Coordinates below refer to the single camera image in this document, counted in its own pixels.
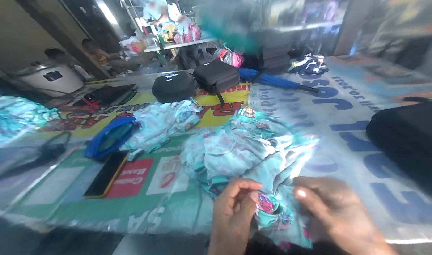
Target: metal rack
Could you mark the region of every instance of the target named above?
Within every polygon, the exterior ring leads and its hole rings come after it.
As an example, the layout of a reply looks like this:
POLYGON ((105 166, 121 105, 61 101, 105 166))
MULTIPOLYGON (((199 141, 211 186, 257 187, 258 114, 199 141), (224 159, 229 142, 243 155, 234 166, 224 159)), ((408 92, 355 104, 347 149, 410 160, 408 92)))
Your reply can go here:
MULTIPOLYGON (((130 9, 134 10, 134 8, 143 8, 143 6, 134 6, 133 3, 131 2, 131 0, 120 0, 120 4, 125 8, 126 12, 128 12, 129 18, 131 19, 131 22, 133 22, 133 25, 134 25, 136 32, 137 32, 137 35, 142 36, 144 33, 142 32, 141 28, 139 27, 139 24, 137 23, 136 19, 131 14, 130 9)), ((136 11, 134 11, 134 14, 136 15, 136 18, 138 18, 138 19, 140 18, 137 15, 136 11)))

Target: table surface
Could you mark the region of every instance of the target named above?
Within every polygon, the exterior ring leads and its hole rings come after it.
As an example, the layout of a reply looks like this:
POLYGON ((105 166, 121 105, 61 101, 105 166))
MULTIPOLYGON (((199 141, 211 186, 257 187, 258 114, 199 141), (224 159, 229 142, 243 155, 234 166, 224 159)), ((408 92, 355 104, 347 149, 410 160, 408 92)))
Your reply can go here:
MULTIPOLYGON (((166 46, 164 47, 164 49, 175 49, 175 48, 180 48, 180 47, 184 47, 184 46, 189 46, 189 45, 195 45, 195 44, 200 44, 200 43, 208 43, 208 42, 213 42, 213 41, 217 41, 216 38, 208 38, 208 39, 202 39, 202 40, 198 40, 198 41, 193 41, 193 42, 189 42, 189 43, 167 43, 166 46)), ((151 45, 149 47, 147 47, 146 49, 144 49, 144 52, 152 52, 152 51, 158 51, 160 50, 159 47, 157 47, 156 45, 151 45)))
MULTIPOLYGON (((223 93, 231 110, 220 111, 216 96, 198 91, 201 122, 191 131, 223 124, 240 107, 249 105, 320 136, 314 156, 302 176, 336 177, 360 195, 374 222, 390 243, 432 242, 432 198, 366 138, 365 125, 372 115, 397 107, 405 96, 432 98, 432 80, 417 72, 393 78, 382 67, 391 64, 360 56, 327 59, 330 71, 322 76, 284 74, 321 90, 318 95, 262 84, 240 84, 223 93)), ((105 199, 82 195, 101 168, 83 157, 84 142, 111 119, 131 113, 154 101, 151 85, 161 74, 146 74, 87 84, 83 95, 103 85, 137 84, 138 94, 127 104, 101 108, 91 117, 66 115, 49 129, 31 133, 0 149, 0 172, 31 161, 38 147, 63 130, 72 132, 66 153, 18 176, 0 180, 0 216, 13 222, 65 225, 122 233, 209 233, 213 201, 180 171, 181 144, 190 135, 175 136, 164 147, 144 154, 124 170, 138 170, 124 188, 114 187, 105 199), (174 176, 164 185, 164 176, 174 176)))

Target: folded garment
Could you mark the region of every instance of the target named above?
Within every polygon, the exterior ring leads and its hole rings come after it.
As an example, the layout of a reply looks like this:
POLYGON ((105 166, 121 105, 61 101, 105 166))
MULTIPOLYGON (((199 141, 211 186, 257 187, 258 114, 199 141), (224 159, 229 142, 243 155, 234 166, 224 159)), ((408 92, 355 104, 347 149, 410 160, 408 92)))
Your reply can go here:
POLYGON ((173 103, 152 103, 134 112, 141 127, 120 150, 131 151, 128 160, 132 161, 141 152, 150 153, 161 148, 174 134, 186 132, 196 125, 201 110, 192 98, 173 103))
POLYGON ((323 74, 329 71, 324 61, 324 56, 309 53, 292 62, 293 68, 288 72, 297 74, 323 74))
POLYGON ((183 145, 185 171, 213 199, 235 177, 263 184, 255 218, 258 228, 279 244, 310 248, 306 218, 298 214, 292 179, 310 158, 318 140, 294 130, 266 113, 241 109, 219 129, 203 130, 183 145))
POLYGON ((0 144, 22 132, 33 131, 59 118, 57 109, 46 108, 25 98, 0 97, 0 144))

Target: white container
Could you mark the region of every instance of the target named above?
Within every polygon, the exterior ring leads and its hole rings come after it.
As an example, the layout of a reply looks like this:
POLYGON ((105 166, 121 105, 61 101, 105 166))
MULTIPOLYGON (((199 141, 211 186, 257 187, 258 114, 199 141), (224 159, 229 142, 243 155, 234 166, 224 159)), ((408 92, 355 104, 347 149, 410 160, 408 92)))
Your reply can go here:
POLYGON ((53 98, 74 92, 84 85, 79 76, 68 66, 37 65, 17 72, 18 78, 53 98))

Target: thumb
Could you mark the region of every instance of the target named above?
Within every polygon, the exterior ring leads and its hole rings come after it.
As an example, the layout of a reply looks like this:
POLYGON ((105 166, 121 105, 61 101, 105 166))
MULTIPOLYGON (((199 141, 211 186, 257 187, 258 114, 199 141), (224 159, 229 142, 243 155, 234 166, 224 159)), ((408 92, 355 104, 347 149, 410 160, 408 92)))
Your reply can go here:
POLYGON ((322 199, 311 189, 296 187, 293 190, 296 199, 317 218, 325 228, 332 225, 332 216, 329 208, 322 199))
POLYGON ((252 217, 257 210, 257 204, 255 201, 258 201, 258 192, 251 191, 241 201, 240 211, 234 215, 236 221, 244 221, 245 223, 250 224, 252 217))

